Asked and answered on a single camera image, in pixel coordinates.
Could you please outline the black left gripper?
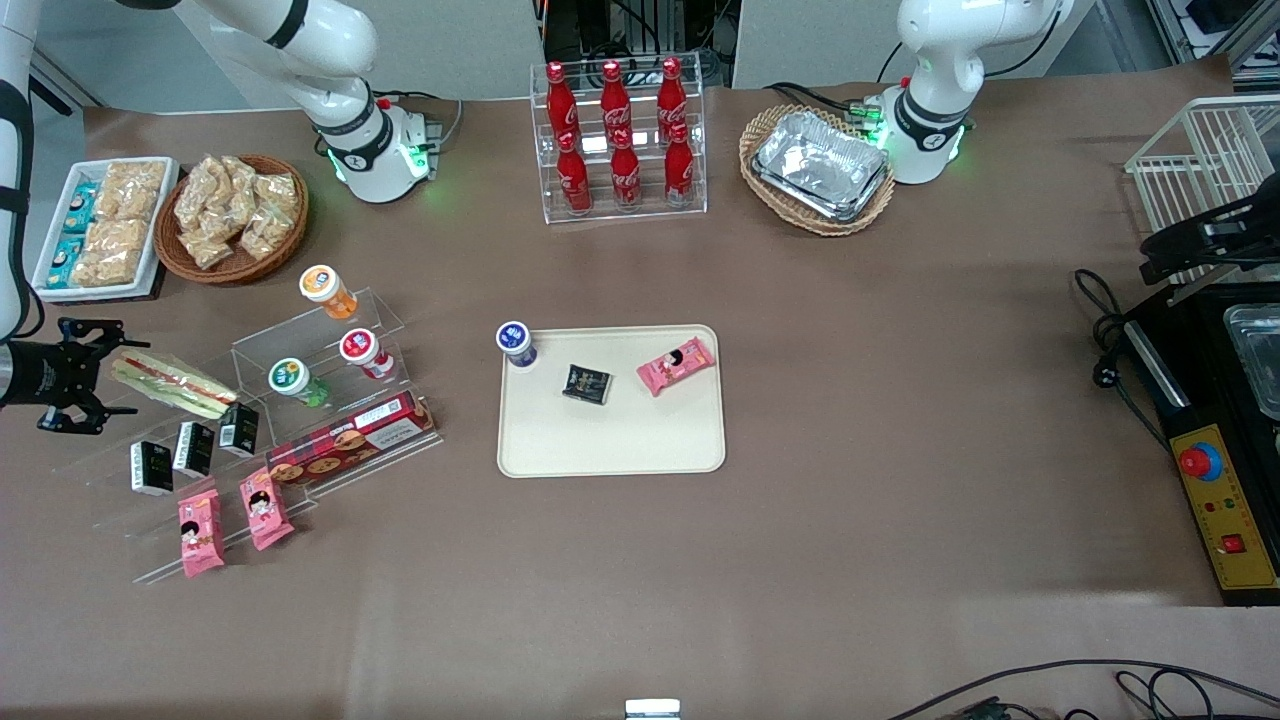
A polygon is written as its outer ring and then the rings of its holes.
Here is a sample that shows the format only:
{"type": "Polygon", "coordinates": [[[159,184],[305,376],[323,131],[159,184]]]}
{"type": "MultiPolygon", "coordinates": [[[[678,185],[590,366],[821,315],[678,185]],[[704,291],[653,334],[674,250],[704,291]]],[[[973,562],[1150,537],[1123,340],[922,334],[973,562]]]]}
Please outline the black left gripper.
{"type": "Polygon", "coordinates": [[[1277,199],[1252,195],[1155,232],[1140,243],[1140,277],[1156,284],[1201,266],[1277,261],[1277,199]]]}

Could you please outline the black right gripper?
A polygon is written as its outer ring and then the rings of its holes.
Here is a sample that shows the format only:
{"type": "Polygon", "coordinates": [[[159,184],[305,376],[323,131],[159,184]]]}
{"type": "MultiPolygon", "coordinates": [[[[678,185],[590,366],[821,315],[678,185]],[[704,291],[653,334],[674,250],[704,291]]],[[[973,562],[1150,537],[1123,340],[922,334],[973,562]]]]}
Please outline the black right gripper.
{"type": "Polygon", "coordinates": [[[8,404],[41,407],[37,428],[52,433],[101,434],[113,416],[137,407],[105,407],[96,397],[100,363],[119,347],[150,348],[131,338],[123,322],[61,318],[61,340],[8,342],[8,404]]]}

